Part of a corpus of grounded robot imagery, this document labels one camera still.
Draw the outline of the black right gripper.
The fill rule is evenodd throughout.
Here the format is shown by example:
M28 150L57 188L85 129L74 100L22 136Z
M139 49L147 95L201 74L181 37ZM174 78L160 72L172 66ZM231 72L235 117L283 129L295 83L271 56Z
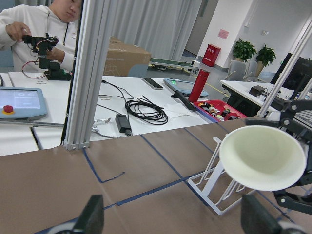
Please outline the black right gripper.
M301 178L289 186L304 186L312 183L312 102L310 100L279 100L272 103L279 110L277 120L263 117L248 117L246 125L269 126L286 130L288 134L303 143L307 156L306 166ZM305 214L312 214L312 194L301 196L286 190L274 191L273 195L279 206Z

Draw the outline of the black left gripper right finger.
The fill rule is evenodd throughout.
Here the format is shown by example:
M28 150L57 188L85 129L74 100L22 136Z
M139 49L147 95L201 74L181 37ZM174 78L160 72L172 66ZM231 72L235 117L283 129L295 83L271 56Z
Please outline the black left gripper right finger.
M241 227L246 234L305 234L299 225L277 221L253 196L241 200Z

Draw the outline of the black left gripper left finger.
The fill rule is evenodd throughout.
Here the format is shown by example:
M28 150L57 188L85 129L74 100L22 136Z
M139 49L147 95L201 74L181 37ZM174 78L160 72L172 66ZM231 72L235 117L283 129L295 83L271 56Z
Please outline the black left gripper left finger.
M101 234L103 228L103 196L92 195L78 218L39 231L38 234Z

